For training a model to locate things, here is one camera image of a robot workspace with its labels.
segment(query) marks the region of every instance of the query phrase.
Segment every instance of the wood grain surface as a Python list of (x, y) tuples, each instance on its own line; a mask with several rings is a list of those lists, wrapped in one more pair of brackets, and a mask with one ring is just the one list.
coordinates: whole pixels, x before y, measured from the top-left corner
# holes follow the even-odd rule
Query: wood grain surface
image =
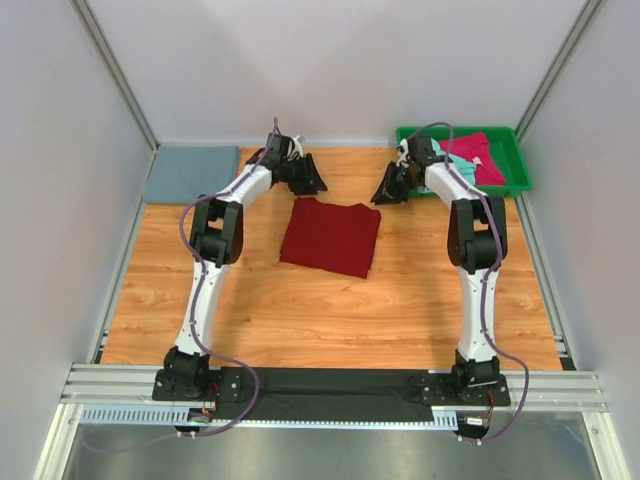
[[(242, 165), (254, 149), (242, 150)], [(364, 203), (392, 149), (316, 148), (329, 187), (318, 199)], [(449, 213), (436, 198), (379, 207), (366, 280), (280, 263), (294, 197), (276, 185), (245, 212), (244, 249), (222, 292), (214, 349), (254, 366), (449, 368), (461, 327), (460, 280), (446, 253)], [(120, 293), (103, 363), (155, 364), (176, 339), (193, 260), (182, 245), (182, 207), (148, 205)], [(532, 369), (559, 370), (552, 332), (512, 200), (509, 254), (496, 294), (499, 345)], [(504, 369), (517, 364), (502, 359)]]

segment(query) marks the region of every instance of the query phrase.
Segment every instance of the aluminum frame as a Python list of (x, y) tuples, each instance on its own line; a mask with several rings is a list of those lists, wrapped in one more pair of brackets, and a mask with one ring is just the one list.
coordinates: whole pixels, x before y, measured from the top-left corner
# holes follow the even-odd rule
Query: aluminum frame
[[(147, 122), (145, 115), (133, 95), (118, 62), (109, 48), (99, 24), (86, 0), (70, 0), (78, 17), (85, 27), (98, 55), (119, 90), (123, 101), (129, 108), (138, 128), (155, 154), (158, 142)], [(552, 62), (535, 96), (525, 111), (517, 128), (520, 139), (524, 138), (534, 121), (540, 107), (546, 100), (549, 91), (562, 74), (573, 51), (579, 44), (591, 21), (599, 11), (604, 0), (587, 0), (571, 28), (567, 38)], [(547, 307), (549, 319), (554, 330), (554, 339), (559, 354), (570, 356), (571, 348), (565, 345), (568, 340), (562, 328), (562, 312), (556, 302), (555, 288), (547, 273), (543, 251), (538, 244), (532, 227), (532, 219), (526, 202), (526, 195), (516, 201), (523, 224), (532, 261), (541, 285), (542, 296)], [(135, 244), (135, 237), (144, 204), (140, 202), (136, 220), (129, 239), (123, 250), (118, 266), (118, 274), (114, 278), (109, 301), (102, 315), (99, 335), (94, 342), (93, 361), (99, 354), (100, 345), (108, 333), (113, 317), (127, 264)], [(84, 409), (84, 405), (137, 405), (151, 407), (150, 395), (155, 372), (158, 366), (124, 366), (124, 365), (86, 365), (76, 364), (71, 368), (69, 378), (62, 393), (60, 404), (56, 410), (49, 435), (36, 468), (34, 478), (57, 480), (62, 478), (71, 452), (73, 440)], [(503, 372), (511, 391), (514, 405), (520, 399), (524, 383), (522, 372)], [(433, 407), (434, 410), (459, 410), (458, 407)], [(581, 371), (532, 372), (529, 397), (525, 404), (527, 412), (582, 412), (585, 425), (590, 431), (590, 439), (598, 467), (604, 479), (625, 480), (630, 478), (620, 445), (618, 443), (602, 390), (595, 373)], [(282, 424), (269, 424), (269, 427), (286, 427)]]
[[(172, 402), (157, 402), (151, 399), (156, 372), (161, 368), (154, 365), (74, 364), (62, 391), (60, 403), (174, 405)], [(496, 410), (515, 410), (522, 395), (524, 374), (520, 371), (502, 373), (507, 378), (512, 406), (496, 407)], [(202, 402), (180, 402), (179, 405), (197, 407), (202, 406)], [(461, 408), (460, 405), (432, 409), (485, 410), (484, 407)], [(524, 409), (527, 412), (606, 412), (607, 406), (598, 378), (593, 372), (533, 371)]]

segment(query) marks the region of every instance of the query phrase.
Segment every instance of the gray fabric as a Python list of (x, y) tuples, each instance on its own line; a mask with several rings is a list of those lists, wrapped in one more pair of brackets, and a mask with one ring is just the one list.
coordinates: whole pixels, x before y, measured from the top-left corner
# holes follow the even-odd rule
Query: gray fabric
[(142, 199), (149, 204), (186, 205), (201, 194), (215, 193), (236, 177), (238, 147), (162, 145)]

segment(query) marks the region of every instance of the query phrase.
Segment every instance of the dark red cloth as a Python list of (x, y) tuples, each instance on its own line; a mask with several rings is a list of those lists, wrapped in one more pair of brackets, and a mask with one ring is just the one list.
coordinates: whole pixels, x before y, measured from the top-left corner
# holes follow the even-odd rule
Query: dark red cloth
[[(449, 140), (441, 140), (440, 148), (447, 149)], [(507, 181), (489, 152), (489, 140), (484, 132), (453, 139), (451, 153), (476, 164), (476, 185), (505, 185)]]
[(367, 278), (380, 212), (361, 203), (345, 207), (296, 198), (280, 261)]

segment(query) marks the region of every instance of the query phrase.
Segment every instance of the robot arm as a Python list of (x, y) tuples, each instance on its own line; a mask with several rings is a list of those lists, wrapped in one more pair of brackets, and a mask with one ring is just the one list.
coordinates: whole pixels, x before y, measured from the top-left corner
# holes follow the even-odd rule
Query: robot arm
[[(483, 305), (483, 278), (494, 264), (497, 250), (488, 227), (476, 230), (476, 222), (485, 226), (488, 223), (481, 202), (461, 175), (454, 178), (447, 170), (444, 158), (435, 153), (430, 137), (402, 140), (397, 151), (398, 161), (387, 166), (385, 177), (371, 201), (378, 205), (406, 202), (410, 190), (426, 186), (449, 207), (447, 249), (449, 259), (460, 276), (463, 317), (453, 377), (459, 390), (496, 383), (500, 367), (496, 352), (487, 344), (484, 336), (481, 308), (484, 308), (487, 333), (495, 338), (493, 312), (499, 270), (488, 276)], [(488, 197), (488, 203), (498, 227), (504, 258), (507, 254), (504, 199)]]
[[(194, 259), (189, 303), (175, 345), (165, 357), (164, 368), (156, 375), (154, 400), (206, 398), (207, 389), (217, 380), (213, 378), (216, 373), (209, 370), (209, 355), (203, 353), (192, 336), (191, 310), (197, 298), (193, 315), (195, 334), (200, 344), (210, 348), (222, 287), (231, 265), (242, 252), (244, 210), (279, 182), (287, 183), (296, 196), (316, 195), (318, 191), (327, 190), (313, 157), (303, 153), (298, 138), (275, 135), (259, 165), (256, 163), (263, 149), (253, 155), (243, 172), (219, 197), (196, 204), (189, 243), (203, 259), (205, 280), (198, 292), (203, 264)], [(209, 225), (219, 220), (222, 220), (221, 228)]]

